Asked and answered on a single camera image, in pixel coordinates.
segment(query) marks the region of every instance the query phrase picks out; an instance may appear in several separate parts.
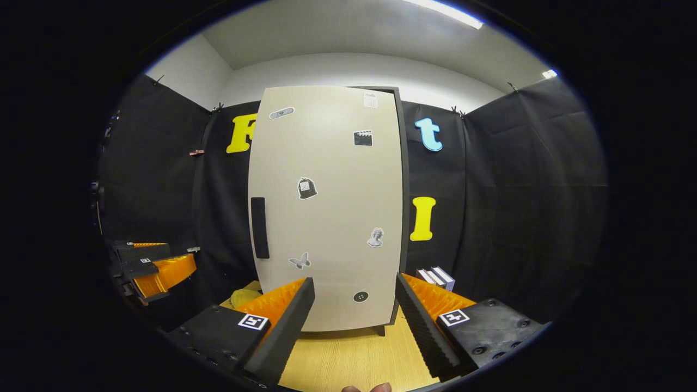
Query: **stack of books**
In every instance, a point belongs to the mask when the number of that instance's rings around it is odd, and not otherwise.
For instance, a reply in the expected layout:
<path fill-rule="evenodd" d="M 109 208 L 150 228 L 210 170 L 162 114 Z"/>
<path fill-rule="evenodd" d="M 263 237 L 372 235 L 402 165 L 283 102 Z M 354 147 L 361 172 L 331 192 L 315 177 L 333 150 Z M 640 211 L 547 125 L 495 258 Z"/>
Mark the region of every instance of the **stack of books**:
<path fill-rule="evenodd" d="M 432 285 L 442 287 L 447 291 L 451 292 L 453 286 L 455 286 L 455 279 L 448 275 L 441 267 L 435 266 L 431 269 L 418 269 L 416 271 L 416 277 L 425 280 Z"/>

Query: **statue bust sticker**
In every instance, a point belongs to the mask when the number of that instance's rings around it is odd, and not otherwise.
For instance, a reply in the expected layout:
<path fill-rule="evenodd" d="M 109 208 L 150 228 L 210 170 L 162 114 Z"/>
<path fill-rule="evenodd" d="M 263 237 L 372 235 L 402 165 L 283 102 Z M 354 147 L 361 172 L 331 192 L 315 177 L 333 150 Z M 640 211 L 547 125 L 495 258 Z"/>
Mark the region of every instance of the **statue bust sticker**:
<path fill-rule="evenodd" d="M 380 227 L 376 227 L 373 229 L 373 232 L 370 234 L 370 239 L 368 240 L 368 245 L 378 248 L 383 245 L 383 235 L 385 232 Z"/>

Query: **beige cabinet door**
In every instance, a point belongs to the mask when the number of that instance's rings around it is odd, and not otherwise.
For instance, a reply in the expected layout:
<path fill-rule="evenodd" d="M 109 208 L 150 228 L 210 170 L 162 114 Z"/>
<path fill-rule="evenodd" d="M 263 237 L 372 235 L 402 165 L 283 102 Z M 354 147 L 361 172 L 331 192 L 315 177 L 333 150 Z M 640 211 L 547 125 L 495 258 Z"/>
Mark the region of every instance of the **beige cabinet door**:
<path fill-rule="evenodd" d="M 254 236 L 251 199 L 264 198 L 268 258 L 255 246 L 254 261 L 264 292 L 313 277 L 315 300 L 303 331 L 390 323 L 408 224 L 398 124 L 390 93 L 336 86 L 264 91 L 248 202 Z"/>

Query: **sticker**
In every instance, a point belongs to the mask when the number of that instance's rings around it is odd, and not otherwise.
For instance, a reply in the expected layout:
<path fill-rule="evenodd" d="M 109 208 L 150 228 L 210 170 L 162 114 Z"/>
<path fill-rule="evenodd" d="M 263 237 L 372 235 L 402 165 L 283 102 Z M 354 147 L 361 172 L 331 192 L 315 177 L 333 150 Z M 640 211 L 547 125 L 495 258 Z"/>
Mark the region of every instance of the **sticker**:
<path fill-rule="evenodd" d="M 372 246 L 373 248 L 379 248 L 383 245 L 383 235 L 385 232 L 380 228 L 376 227 L 373 229 L 373 232 L 370 234 L 370 239 L 368 240 L 368 245 Z"/>
<path fill-rule="evenodd" d="M 368 299 L 368 292 L 357 292 L 353 295 L 353 302 L 361 303 Z"/>
<path fill-rule="evenodd" d="M 242 320 L 237 323 L 239 326 L 244 326 L 245 328 L 249 329 L 256 329 L 257 331 L 261 331 L 263 328 L 264 324 L 268 319 L 266 317 L 262 316 L 255 316 L 255 315 L 245 315 L 242 317 Z"/>
<path fill-rule="evenodd" d="M 288 259 L 289 262 L 293 263 L 298 267 L 298 269 L 302 269 L 303 267 L 306 266 L 311 266 L 312 263 L 309 262 L 309 259 L 307 258 L 307 252 L 303 253 L 302 256 L 300 256 L 300 259 Z"/>
<path fill-rule="evenodd" d="M 374 109 L 378 108 L 378 95 L 375 93 L 369 93 L 368 91 L 363 93 L 363 106 L 372 107 Z"/>
<path fill-rule="evenodd" d="M 453 326 L 465 322 L 470 318 L 462 312 L 462 310 L 453 310 L 452 312 L 443 313 L 439 316 L 446 326 Z"/>
<path fill-rule="evenodd" d="M 427 149 L 440 151 L 443 148 L 443 143 L 436 140 L 436 133 L 441 131 L 441 127 L 434 124 L 428 117 L 416 121 L 415 125 L 421 129 L 421 141 Z"/>
<path fill-rule="evenodd" d="M 269 114 L 269 115 L 268 115 L 268 118 L 269 118 L 269 119 L 272 119 L 272 120 L 275 120 L 275 119 L 278 119 L 278 118 L 280 118 L 280 117 L 287 116 L 287 115 L 289 115 L 289 114 L 291 114 L 291 113 L 294 113 L 295 110 L 296 110 L 296 109 L 295 109 L 294 107 L 287 107 L 287 108 L 285 108 L 285 109 L 279 110 L 278 112 L 273 112 L 273 113 Z"/>
<path fill-rule="evenodd" d="M 372 130 L 357 130 L 353 133 L 353 143 L 356 146 L 372 146 L 373 131 Z"/>
<path fill-rule="evenodd" d="M 301 177 L 298 181 L 298 197 L 300 200 L 309 199 L 317 196 L 317 189 L 314 187 L 314 181 L 307 177 Z"/>

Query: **door handle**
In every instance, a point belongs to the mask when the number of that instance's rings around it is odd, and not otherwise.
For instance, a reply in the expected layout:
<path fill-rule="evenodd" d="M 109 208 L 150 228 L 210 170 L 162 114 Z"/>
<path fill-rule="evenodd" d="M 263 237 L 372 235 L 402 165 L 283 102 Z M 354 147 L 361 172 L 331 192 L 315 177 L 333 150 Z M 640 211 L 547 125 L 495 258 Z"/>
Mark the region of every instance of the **door handle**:
<path fill-rule="evenodd" d="M 254 251 L 258 259 L 269 259 L 268 239 L 266 238 L 266 203 L 263 197 L 252 197 L 252 233 Z"/>

